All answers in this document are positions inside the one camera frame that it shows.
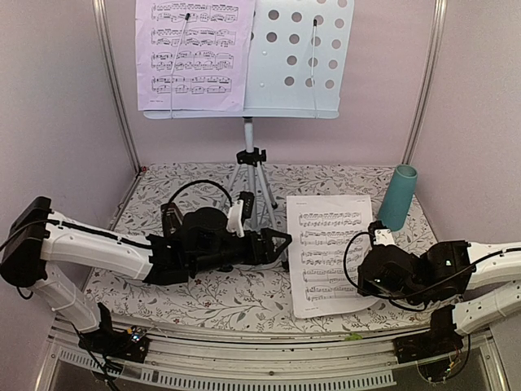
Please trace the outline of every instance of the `table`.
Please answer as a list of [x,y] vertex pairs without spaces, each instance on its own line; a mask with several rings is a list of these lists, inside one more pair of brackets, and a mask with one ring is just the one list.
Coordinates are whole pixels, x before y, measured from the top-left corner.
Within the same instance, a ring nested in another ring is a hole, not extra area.
[[[160,234],[160,206],[184,183],[209,178],[227,183],[234,165],[151,165],[142,176],[116,231],[124,234]],[[286,229],[286,196],[369,195],[373,212],[379,206],[392,176],[391,167],[348,167],[342,165],[265,165],[279,207],[277,229]],[[247,188],[246,170],[238,182]],[[261,211],[261,196],[258,210]],[[177,204],[183,212],[217,205],[221,193],[209,185],[192,187]],[[394,234],[396,244],[420,254],[435,243],[435,237],[416,198],[406,224]],[[94,270],[85,288],[93,300],[101,301],[116,314],[152,322],[184,324],[251,332],[368,332],[425,326],[430,313],[411,313],[379,301],[355,314],[297,319],[292,313],[289,274],[275,265],[251,268],[237,266],[230,273],[201,273],[188,284],[151,286],[108,270]]]

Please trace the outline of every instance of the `white wall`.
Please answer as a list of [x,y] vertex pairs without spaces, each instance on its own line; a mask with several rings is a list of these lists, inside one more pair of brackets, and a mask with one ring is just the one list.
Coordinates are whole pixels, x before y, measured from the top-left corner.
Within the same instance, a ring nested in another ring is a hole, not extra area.
[[[152,121],[138,112],[134,3],[111,0],[107,13],[130,127],[143,164],[233,161],[243,149],[240,119]],[[431,1],[357,0],[340,118],[256,120],[256,144],[268,150],[269,161],[397,164],[418,99],[433,7]]]
[[[39,195],[70,217],[106,226],[132,171],[91,1],[6,0],[0,21],[0,241]],[[3,281],[0,297],[0,389],[30,390],[53,315]]]
[[520,241],[521,3],[449,2],[414,155],[439,239]]

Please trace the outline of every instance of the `green object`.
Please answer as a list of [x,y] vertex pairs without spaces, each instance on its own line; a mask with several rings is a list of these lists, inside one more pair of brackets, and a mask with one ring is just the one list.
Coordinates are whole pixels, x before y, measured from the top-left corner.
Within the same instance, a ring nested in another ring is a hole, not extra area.
[[344,340],[361,340],[363,337],[360,334],[356,334],[355,332],[353,334],[349,334],[344,338]]
[[378,219],[391,231],[400,230],[413,200],[418,172],[411,165],[398,165],[383,197]]

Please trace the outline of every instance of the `sheet music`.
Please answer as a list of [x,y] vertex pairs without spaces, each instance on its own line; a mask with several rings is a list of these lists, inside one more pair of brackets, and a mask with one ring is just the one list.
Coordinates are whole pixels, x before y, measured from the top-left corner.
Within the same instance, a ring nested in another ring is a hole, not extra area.
[[254,8],[255,0],[137,0],[138,109],[170,110],[172,93],[173,110],[243,110]]
[[[291,296],[297,318],[343,314],[365,309],[378,299],[361,297],[344,275],[349,240],[373,220],[367,195],[303,195],[287,197],[287,231]],[[357,267],[368,251],[366,236],[352,244],[348,273],[357,281]]]

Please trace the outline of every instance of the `music stand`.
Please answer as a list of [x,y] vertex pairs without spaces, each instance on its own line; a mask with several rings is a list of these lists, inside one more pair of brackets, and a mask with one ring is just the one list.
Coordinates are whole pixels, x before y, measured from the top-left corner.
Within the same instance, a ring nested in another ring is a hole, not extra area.
[[[246,165],[249,191],[256,195],[257,177],[273,227],[276,227],[277,203],[262,166],[266,161],[265,151],[259,152],[253,142],[252,119],[267,116],[333,119],[339,115],[339,92],[353,12],[354,0],[257,0],[244,109],[173,112],[174,118],[244,118],[246,149],[237,154],[238,162],[228,188],[233,187],[241,165]],[[315,40],[314,20],[317,21]],[[145,111],[144,115],[149,119],[171,118],[169,110]],[[256,207],[251,224],[252,229],[257,228]]]

